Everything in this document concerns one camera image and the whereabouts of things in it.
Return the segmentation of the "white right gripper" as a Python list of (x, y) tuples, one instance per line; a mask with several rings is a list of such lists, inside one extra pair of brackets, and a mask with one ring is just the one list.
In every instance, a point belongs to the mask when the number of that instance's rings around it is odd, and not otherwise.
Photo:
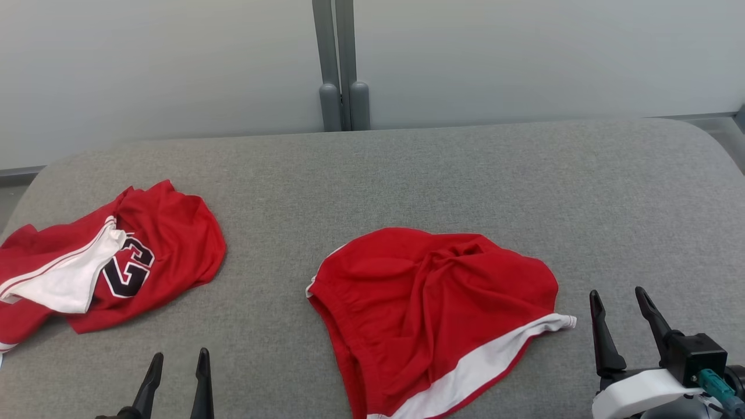
[[(593, 419), (623, 419), (634, 414), (673, 403), (684, 395), (697, 396), (704, 390), (684, 387), (666, 368), (670, 361), (670, 341), (684, 336), (670, 328), (651, 297), (641, 286), (635, 295), (641, 315), (649, 323), (657, 346), (661, 369), (642, 371), (609, 385), (593, 398)], [(589, 293), (591, 323), (593, 324), (594, 361), (598, 376), (612, 376), (625, 372), (626, 361), (618, 353), (606, 324), (606, 308), (597, 290)]]

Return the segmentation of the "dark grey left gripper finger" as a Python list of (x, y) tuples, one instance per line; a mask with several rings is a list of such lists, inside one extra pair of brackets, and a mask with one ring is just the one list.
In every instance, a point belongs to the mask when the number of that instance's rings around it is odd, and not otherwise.
[(163, 353), (155, 353), (131, 406), (132, 419), (151, 419), (152, 404), (154, 403), (156, 390), (160, 386), (163, 364)]
[(206, 347), (200, 349), (195, 377), (197, 387), (190, 419), (215, 419), (210, 353)]

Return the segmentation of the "red number 23 basketball jersey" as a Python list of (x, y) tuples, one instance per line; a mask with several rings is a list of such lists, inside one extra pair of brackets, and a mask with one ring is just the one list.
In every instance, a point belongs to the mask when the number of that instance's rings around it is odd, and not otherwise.
[(50, 317), (82, 334), (160, 308), (212, 281), (226, 250), (205, 201), (169, 180), (75, 222), (22, 226), (0, 244), (0, 356)]

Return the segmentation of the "red shorts with white trim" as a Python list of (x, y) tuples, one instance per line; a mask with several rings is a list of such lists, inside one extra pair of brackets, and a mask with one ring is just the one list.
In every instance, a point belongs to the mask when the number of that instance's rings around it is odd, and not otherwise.
[(352, 419), (442, 419), (546, 332), (559, 286), (543, 261), (473, 233), (383, 228), (320, 263), (306, 298), (328, 331)]

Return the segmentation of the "grey partition post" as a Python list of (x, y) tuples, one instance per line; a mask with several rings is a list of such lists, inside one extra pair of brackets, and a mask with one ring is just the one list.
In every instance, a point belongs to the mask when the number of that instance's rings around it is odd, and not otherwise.
[(320, 59), (322, 85), (318, 92), (324, 130), (342, 130), (342, 101), (339, 87), (337, 45), (332, 0), (311, 0)]

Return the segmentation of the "grey metal frame legs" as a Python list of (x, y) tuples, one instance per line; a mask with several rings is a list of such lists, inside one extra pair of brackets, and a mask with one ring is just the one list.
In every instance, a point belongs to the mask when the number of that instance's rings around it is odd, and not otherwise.
[(370, 122), (370, 91), (357, 77), (356, 26), (353, 0), (334, 0), (337, 26), (342, 126), (347, 131), (367, 131)]

